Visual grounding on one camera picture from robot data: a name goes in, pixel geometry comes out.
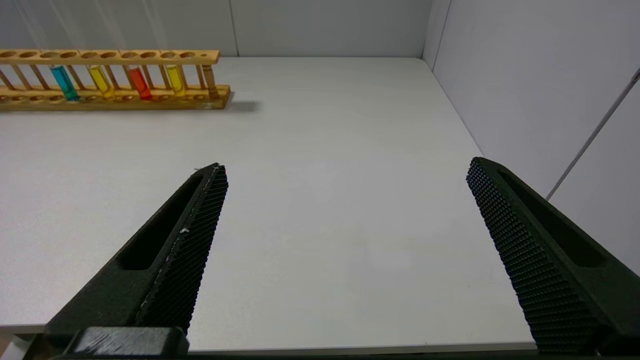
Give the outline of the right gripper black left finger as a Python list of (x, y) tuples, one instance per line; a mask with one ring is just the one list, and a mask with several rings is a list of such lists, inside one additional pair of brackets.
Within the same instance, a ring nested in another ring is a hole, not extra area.
[(228, 188), (217, 162), (192, 174), (46, 324), (46, 335), (89, 327), (187, 331)]

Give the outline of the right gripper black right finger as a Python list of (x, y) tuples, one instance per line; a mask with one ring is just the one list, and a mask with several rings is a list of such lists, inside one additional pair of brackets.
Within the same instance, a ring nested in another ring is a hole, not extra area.
[(640, 278), (502, 164), (466, 175), (539, 354), (637, 357)]

